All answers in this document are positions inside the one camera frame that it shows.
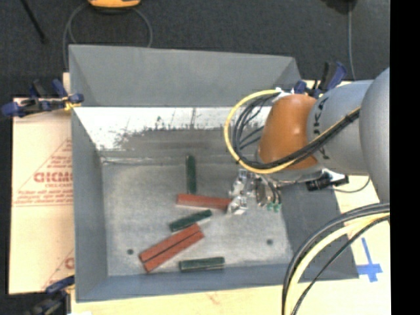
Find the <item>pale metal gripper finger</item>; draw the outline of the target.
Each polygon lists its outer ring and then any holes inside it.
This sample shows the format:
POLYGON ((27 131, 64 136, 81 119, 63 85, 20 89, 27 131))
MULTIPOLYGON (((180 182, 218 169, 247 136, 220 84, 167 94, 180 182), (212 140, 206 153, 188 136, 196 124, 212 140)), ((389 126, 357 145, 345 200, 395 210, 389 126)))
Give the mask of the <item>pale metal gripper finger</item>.
POLYGON ((247 199, 242 196, 236 196, 228 204, 228 214, 244 214, 248 210, 247 199))
POLYGON ((246 169, 240 169, 232 185, 233 195, 248 195, 251 184, 251 174, 246 169))

